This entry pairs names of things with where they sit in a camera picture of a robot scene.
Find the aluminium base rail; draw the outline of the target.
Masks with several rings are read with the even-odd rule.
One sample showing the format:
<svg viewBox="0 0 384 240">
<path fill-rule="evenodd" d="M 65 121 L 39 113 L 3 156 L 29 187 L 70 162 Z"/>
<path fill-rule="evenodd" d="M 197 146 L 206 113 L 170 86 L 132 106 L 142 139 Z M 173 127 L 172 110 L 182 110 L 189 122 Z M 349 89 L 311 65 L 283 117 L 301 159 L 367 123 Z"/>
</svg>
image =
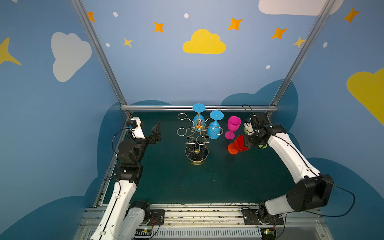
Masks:
<svg viewBox="0 0 384 240">
<path fill-rule="evenodd" d="M 86 209 L 75 234 L 77 240 L 91 240 L 107 207 Z M 268 225 L 250 219 L 248 209 L 256 204 L 153 204 L 151 220 L 139 229 L 154 230 L 152 236 L 133 240 L 262 240 L 261 229 L 276 230 L 277 240 L 330 240 L 332 234 L 319 216 L 308 213 L 282 214 Z"/>
</svg>

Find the magenta plastic wine glass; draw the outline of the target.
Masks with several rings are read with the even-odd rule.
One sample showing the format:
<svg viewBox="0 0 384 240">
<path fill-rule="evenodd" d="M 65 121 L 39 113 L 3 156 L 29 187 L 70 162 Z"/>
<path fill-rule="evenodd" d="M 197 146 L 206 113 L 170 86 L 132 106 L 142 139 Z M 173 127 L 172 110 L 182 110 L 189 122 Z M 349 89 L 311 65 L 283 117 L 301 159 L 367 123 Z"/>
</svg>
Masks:
<svg viewBox="0 0 384 240">
<path fill-rule="evenodd" d="M 231 116 L 228 119 L 228 131 L 225 132 L 225 137 L 228 140 L 233 140 L 235 138 L 235 131 L 237 131 L 242 123 L 242 120 L 237 116 Z"/>
</svg>

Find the right green circuit board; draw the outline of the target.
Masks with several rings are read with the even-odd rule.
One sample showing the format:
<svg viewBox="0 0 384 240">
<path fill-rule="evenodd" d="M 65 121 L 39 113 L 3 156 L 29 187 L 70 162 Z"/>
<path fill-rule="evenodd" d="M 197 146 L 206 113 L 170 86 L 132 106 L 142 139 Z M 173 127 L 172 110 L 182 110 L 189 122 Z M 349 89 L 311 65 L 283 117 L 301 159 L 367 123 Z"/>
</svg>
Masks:
<svg viewBox="0 0 384 240">
<path fill-rule="evenodd" d="M 277 237 L 274 229 L 261 229 L 261 235 L 263 240 L 275 240 Z"/>
</svg>

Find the aluminium frame back rail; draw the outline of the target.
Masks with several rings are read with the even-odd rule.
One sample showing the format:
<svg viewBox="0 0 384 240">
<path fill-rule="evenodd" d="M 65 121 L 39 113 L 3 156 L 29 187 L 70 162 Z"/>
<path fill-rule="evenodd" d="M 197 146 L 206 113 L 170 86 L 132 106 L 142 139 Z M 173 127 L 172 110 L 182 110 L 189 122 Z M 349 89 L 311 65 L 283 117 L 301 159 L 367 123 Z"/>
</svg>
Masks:
<svg viewBox="0 0 384 240">
<path fill-rule="evenodd" d="M 181 111 L 187 111 L 192 112 L 193 106 L 192 105 L 122 105 L 121 110 L 123 111 L 138 111 L 138 112 L 144 112 L 144 111 L 165 111 L 165 112 L 181 112 Z M 222 112 L 240 112 L 240 111 L 250 111 L 253 110 L 254 112 L 276 112 L 278 110 L 278 107 L 276 106 L 206 106 L 206 111 L 214 111 L 219 110 Z"/>
</svg>

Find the green circuit board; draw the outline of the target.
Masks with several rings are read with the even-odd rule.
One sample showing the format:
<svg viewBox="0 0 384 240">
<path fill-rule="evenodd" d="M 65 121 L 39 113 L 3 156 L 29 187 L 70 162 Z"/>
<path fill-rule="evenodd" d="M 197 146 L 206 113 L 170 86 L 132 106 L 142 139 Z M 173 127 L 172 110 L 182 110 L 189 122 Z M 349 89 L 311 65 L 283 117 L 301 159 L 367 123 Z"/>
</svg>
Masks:
<svg viewBox="0 0 384 240">
<path fill-rule="evenodd" d="M 151 237 L 152 233 L 154 233 L 154 230 L 151 230 L 149 228 L 145 229 L 136 229 L 135 231 L 135 237 Z"/>
<path fill-rule="evenodd" d="M 263 240 L 275 240 L 277 237 L 274 229 L 261 229 L 261 235 Z"/>
</svg>

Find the left green circuit board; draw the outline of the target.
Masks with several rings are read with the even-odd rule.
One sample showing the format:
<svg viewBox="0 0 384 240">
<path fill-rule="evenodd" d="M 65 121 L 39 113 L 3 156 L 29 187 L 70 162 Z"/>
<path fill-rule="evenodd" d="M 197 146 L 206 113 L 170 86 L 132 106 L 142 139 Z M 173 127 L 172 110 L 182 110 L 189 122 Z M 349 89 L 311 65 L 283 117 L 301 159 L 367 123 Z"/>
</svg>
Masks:
<svg viewBox="0 0 384 240">
<path fill-rule="evenodd" d="M 136 229 L 135 231 L 135 237 L 151 237 L 152 233 L 154 233 L 154 230 L 151 230 L 149 228 L 145 229 Z"/>
</svg>

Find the aluminium frame left post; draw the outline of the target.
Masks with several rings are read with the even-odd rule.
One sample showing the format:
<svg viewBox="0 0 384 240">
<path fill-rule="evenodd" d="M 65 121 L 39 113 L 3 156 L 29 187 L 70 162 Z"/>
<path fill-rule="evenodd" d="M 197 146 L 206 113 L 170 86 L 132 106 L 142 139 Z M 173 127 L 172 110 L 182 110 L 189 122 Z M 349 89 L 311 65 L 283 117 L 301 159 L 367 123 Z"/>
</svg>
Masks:
<svg viewBox="0 0 384 240">
<path fill-rule="evenodd" d="M 85 5 L 83 1 L 80 0 L 71 0 L 71 3 L 92 43 L 92 46 L 101 62 L 101 65 L 107 75 L 107 78 L 120 102 L 121 110 L 126 114 L 127 118 L 130 119 L 132 117 L 132 112 L 130 110 L 123 110 L 122 107 L 127 105 L 127 101 L 124 97 L 122 89 L 119 85 L 119 82 L 113 72 L 113 69 L 107 59 L 107 56 L 103 50 L 103 47 L 100 43 L 100 40 L 97 36 L 97 33 L 93 27 L 92 21 L 88 16 L 88 12 L 86 11 Z"/>
</svg>

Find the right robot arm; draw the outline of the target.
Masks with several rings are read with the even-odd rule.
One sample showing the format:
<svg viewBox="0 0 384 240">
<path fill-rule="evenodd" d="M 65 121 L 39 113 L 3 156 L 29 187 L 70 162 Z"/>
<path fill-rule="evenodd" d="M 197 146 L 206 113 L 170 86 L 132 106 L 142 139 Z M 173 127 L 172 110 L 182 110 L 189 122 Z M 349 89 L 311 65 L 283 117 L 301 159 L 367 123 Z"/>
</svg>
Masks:
<svg viewBox="0 0 384 240">
<path fill-rule="evenodd" d="M 285 195 L 265 201 L 259 206 L 258 215 L 262 221 L 283 213 L 302 212 L 328 204 L 334 183 L 332 177 L 322 175 L 310 164 L 281 125 L 271 124 L 265 113 L 256 113 L 245 122 L 245 128 L 245 147 L 267 145 L 272 148 L 295 183 Z"/>
</svg>

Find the blue wine glass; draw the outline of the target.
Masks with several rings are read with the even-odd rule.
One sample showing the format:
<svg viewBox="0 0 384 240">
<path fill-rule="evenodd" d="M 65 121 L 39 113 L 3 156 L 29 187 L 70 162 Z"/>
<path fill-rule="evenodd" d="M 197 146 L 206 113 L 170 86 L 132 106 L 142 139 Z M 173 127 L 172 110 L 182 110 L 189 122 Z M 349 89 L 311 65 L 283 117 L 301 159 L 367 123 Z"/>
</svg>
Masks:
<svg viewBox="0 0 384 240">
<path fill-rule="evenodd" d="M 224 118 L 224 114 L 219 110 L 214 110 L 210 113 L 210 118 L 213 120 L 207 127 L 207 135 L 211 140 L 216 140 L 220 137 L 223 132 L 218 121 Z"/>
<path fill-rule="evenodd" d="M 196 123 L 198 120 L 202 120 L 205 122 L 205 118 L 202 116 L 202 113 L 206 110 L 206 106 L 203 104 L 194 104 L 193 105 L 193 111 L 197 113 L 195 117 L 193 118 L 193 122 Z"/>
</svg>

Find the aluminium frame right post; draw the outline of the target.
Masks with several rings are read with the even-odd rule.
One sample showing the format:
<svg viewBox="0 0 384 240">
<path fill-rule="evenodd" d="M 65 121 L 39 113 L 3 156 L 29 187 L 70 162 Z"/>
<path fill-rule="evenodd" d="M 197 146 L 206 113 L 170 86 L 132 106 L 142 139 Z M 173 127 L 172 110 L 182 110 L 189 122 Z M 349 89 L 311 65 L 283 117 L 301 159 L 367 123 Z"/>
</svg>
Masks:
<svg viewBox="0 0 384 240">
<path fill-rule="evenodd" d="M 312 45 L 316 41 L 319 33 L 323 29 L 324 25 L 326 24 L 328 18 L 331 15 L 331 10 L 333 6 L 335 5 L 337 1 L 336 0 L 327 0 L 325 1 L 325 4 L 323 8 L 321 9 L 318 17 L 316 18 L 312 28 L 310 29 L 307 39 L 304 42 L 304 44 L 301 46 L 295 60 L 293 61 L 292 66 L 290 67 L 286 77 L 282 81 L 280 87 L 278 88 L 275 96 L 273 97 L 271 103 L 270 103 L 270 108 L 266 112 L 267 117 L 271 117 L 273 112 L 276 112 L 278 110 L 278 104 L 281 101 L 283 95 L 287 91 L 289 85 L 291 84 L 294 76 L 298 72 L 300 66 L 304 62 L 308 52 L 310 51 Z"/>
</svg>

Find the red plastic wine glass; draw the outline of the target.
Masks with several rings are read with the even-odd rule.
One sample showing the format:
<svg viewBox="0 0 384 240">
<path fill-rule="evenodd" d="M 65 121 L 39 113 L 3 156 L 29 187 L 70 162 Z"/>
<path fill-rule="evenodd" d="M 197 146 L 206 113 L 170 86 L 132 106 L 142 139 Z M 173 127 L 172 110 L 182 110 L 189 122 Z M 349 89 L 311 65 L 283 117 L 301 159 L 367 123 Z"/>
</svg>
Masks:
<svg viewBox="0 0 384 240">
<path fill-rule="evenodd" d="M 240 135 L 232 144 L 228 145 L 227 149 L 231 155 L 237 155 L 239 152 L 248 151 L 250 148 L 245 147 L 244 136 Z"/>
</svg>

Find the green wine glass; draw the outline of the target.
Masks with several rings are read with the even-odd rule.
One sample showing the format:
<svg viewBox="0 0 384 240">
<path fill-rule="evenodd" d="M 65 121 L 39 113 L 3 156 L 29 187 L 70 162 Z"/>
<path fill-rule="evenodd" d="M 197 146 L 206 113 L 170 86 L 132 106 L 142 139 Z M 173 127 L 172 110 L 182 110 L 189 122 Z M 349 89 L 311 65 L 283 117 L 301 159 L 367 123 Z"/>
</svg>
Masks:
<svg viewBox="0 0 384 240">
<path fill-rule="evenodd" d="M 265 144 L 265 145 L 258 145 L 258 148 L 259 148 L 259 149 L 266 149 L 267 147 L 268 147 L 267 144 Z"/>
</svg>

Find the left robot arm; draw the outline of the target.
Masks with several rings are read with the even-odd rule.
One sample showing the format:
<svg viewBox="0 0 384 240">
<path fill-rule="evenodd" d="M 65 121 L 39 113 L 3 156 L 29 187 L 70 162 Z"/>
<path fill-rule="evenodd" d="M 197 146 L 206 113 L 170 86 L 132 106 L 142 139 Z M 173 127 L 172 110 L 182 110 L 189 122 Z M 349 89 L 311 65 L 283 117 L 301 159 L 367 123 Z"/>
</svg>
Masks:
<svg viewBox="0 0 384 240">
<path fill-rule="evenodd" d="M 114 191 L 91 240 L 132 240 L 139 226 L 151 220 L 147 202 L 136 201 L 130 205 L 130 201 L 142 178 L 141 161 L 148 145 L 155 145 L 162 139 L 161 123 L 155 124 L 151 135 L 145 135 L 140 118 L 132 118 L 123 131 L 125 139 L 118 144 L 115 153 L 120 164 L 117 173 L 109 178 L 115 181 Z"/>
</svg>

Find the aluminium frame post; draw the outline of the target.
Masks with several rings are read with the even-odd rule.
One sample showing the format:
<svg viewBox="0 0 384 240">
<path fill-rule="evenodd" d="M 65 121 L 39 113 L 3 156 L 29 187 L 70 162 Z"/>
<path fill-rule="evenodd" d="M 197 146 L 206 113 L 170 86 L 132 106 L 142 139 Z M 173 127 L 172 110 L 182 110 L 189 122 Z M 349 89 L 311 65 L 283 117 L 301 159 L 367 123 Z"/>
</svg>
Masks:
<svg viewBox="0 0 384 240">
<path fill-rule="evenodd" d="M 295 60 L 293 61 L 292 66 L 290 67 L 286 77 L 282 81 L 280 87 L 278 88 L 275 96 L 273 97 L 271 103 L 270 103 L 270 108 L 266 112 L 267 117 L 271 117 L 273 112 L 276 112 L 278 110 L 278 104 L 281 101 L 283 95 L 287 91 L 289 85 L 291 84 L 294 76 L 298 72 L 300 66 L 304 62 L 308 52 L 310 51 L 312 45 L 316 41 L 319 33 L 323 29 L 324 25 L 326 24 L 328 18 L 331 15 L 331 10 L 333 6 L 335 5 L 337 1 L 336 0 L 327 0 L 325 1 L 325 4 L 323 8 L 321 9 L 318 17 L 316 18 L 312 28 L 310 29 L 307 39 L 304 42 L 304 44 L 301 46 Z"/>
<path fill-rule="evenodd" d="M 88 16 L 88 12 L 86 11 L 85 5 L 83 1 L 80 0 L 71 0 L 71 3 L 92 43 L 92 46 L 101 62 L 101 65 L 107 75 L 107 78 L 120 102 L 121 110 L 126 114 L 127 118 L 130 119 L 132 117 L 132 112 L 130 110 L 123 110 L 122 107 L 127 105 L 127 101 L 124 97 L 122 89 L 119 85 L 119 82 L 113 72 L 113 69 L 107 59 L 107 56 L 103 50 L 103 47 L 100 43 L 100 40 L 97 36 L 97 33 L 93 27 L 92 21 Z"/>
</svg>

